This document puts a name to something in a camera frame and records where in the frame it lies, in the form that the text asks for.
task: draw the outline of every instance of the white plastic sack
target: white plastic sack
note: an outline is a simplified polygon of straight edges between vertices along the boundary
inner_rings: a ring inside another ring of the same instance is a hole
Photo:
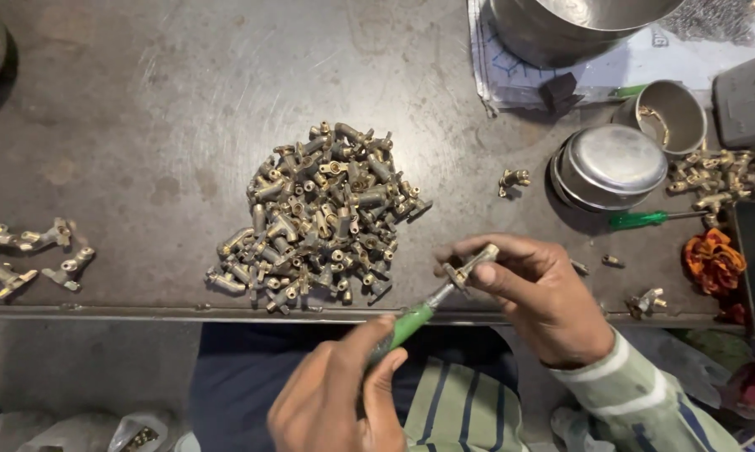
[[[46,413],[18,411],[0,414],[0,452],[17,450],[53,424],[54,417]]]
[[[725,386],[732,378],[725,367],[667,331],[642,327],[618,330],[651,363],[675,376],[687,395],[720,408],[721,397],[715,387]]]
[[[79,414],[57,422],[18,452],[47,452],[48,448],[59,448],[62,452],[106,452],[118,421],[118,417],[109,414]]]
[[[173,416],[165,411],[141,411],[124,416],[112,436],[107,452],[121,452],[144,427],[153,430],[157,438],[143,444],[137,452],[165,452],[171,449],[175,442],[172,419]]]

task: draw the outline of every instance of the green handled tool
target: green handled tool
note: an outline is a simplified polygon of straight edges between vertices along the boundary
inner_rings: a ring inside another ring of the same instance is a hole
[[[367,368],[371,368],[377,363],[380,363],[383,357],[395,348],[402,345],[405,340],[411,337],[411,334],[415,333],[422,327],[442,304],[447,295],[450,295],[456,290],[461,290],[467,297],[466,293],[466,279],[470,276],[470,273],[475,268],[475,265],[481,262],[494,262],[497,260],[497,254],[500,250],[493,244],[488,244],[486,247],[472,257],[469,262],[460,269],[454,269],[450,264],[443,264],[447,276],[450,281],[444,283],[441,287],[436,289],[431,295],[429,295],[423,302],[411,307],[408,312],[394,322],[394,330],[386,336],[379,344],[377,344],[372,350],[372,354],[367,361]]]
[[[622,213],[620,215],[614,215],[609,218],[609,226],[613,231],[621,231],[623,229],[641,228],[643,226],[658,225],[668,220],[676,220],[678,218],[692,218],[695,216],[704,216],[709,211],[688,211],[681,213],[667,213],[664,210],[657,210],[651,212],[638,212],[638,213]]]

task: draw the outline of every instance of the steel table surface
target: steel table surface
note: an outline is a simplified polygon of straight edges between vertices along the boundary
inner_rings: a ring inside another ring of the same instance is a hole
[[[259,163],[322,119],[392,131],[397,168],[435,205],[399,228],[394,286],[373,308],[317,293],[309,303],[323,313],[287,319],[355,321],[409,306],[439,284],[432,247],[481,231],[563,244],[593,268],[585,281],[613,318],[626,317],[626,297],[656,286],[681,311],[665,324],[717,311],[679,260],[699,220],[611,234],[602,216],[571,211],[546,188],[551,153],[613,106],[486,116],[463,1],[9,0],[0,16],[20,55],[18,77],[0,84],[0,223],[42,231],[65,216],[79,245],[96,249],[81,293],[40,276],[0,301],[0,315],[281,319],[208,290],[202,276],[217,242],[251,221],[245,190]],[[503,168],[530,169],[533,185],[500,199]],[[690,202],[659,191],[642,209]],[[603,267],[606,253],[628,267]],[[1,259],[39,270],[67,256]],[[447,305],[447,322],[502,321],[485,299]]]

